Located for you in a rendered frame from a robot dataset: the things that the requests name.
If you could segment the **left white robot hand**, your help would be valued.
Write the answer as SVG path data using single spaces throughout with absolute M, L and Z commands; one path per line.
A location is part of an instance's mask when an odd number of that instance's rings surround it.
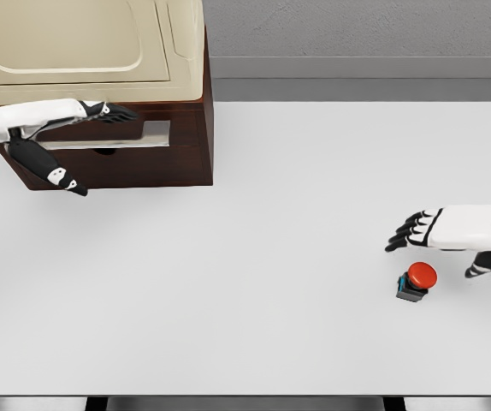
M 118 104 L 83 101 L 74 98 L 42 100 L 0 107 L 0 137 L 7 153 L 36 177 L 80 196 L 88 190 L 38 142 L 37 134 L 80 122 L 105 123 L 133 121 L 138 115 Z

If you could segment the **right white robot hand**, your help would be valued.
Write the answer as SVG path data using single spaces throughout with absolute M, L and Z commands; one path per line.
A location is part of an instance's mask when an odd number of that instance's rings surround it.
M 491 205 L 448 205 L 414 213 L 395 230 L 385 251 L 427 247 L 441 251 L 475 251 L 467 278 L 491 272 Z

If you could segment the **brown and cream cabinet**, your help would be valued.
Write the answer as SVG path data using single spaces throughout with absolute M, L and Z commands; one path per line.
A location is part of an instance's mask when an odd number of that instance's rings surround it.
M 0 106 L 76 98 L 191 110 L 198 144 L 44 147 L 86 188 L 209 186 L 214 111 L 202 0 L 0 0 Z M 0 154 L 31 190 L 58 188 Z

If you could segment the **red push-button switch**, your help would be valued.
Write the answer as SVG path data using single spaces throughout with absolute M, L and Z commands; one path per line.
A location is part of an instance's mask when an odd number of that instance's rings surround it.
M 424 262 L 413 263 L 398 280 L 396 297 L 406 301 L 420 301 L 437 282 L 435 269 Z

